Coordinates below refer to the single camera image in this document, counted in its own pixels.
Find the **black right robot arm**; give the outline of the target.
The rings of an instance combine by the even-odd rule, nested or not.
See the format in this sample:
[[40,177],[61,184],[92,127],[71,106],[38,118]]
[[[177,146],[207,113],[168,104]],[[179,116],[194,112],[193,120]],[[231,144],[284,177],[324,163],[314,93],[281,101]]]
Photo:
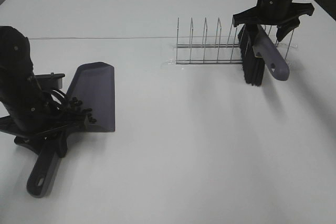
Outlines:
[[[310,0],[257,0],[256,6],[233,15],[233,26],[243,25],[238,34],[242,53],[250,49],[256,34],[255,25],[276,26],[276,37],[282,41],[295,30],[302,15],[312,16],[314,7]],[[335,18],[335,0],[314,0],[332,18]]]

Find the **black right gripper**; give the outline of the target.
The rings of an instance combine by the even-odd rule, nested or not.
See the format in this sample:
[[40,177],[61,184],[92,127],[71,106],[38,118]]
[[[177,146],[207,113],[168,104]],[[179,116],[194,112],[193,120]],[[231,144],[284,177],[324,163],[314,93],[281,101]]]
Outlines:
[[233,15],[233,26],[245,24],[245,54],[260,54],[260,25],[277,25],[277,40],[281,42],[299,27],[301,15],[312,16],[311,3],[293,0],[257,0],[255,7]]

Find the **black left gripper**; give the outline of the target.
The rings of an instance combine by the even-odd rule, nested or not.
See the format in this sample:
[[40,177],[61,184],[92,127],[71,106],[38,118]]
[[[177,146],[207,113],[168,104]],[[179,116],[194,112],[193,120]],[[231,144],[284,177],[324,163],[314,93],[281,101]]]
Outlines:
[[1,132],[16,136],[14,143],[37,156],[45,141],[48,156],[64,158],[67,132],[79,122],[67,112],[69,98],[54,88],[42,90],[36,77],[1,77],[1,103],[8,112],[1,118]]

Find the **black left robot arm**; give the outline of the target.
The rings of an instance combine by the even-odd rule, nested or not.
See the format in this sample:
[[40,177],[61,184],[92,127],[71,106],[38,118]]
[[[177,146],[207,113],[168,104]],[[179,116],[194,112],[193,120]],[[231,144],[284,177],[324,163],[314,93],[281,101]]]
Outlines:
[[34,75],[27,37],[11,26],[1,27],[1,103],[22,133],[57,135],[56,152],[64,157],[67,152],[68,129],[57,129],[83,119],[85,113],[71,106],[70,101],[54,87],[42,88]]

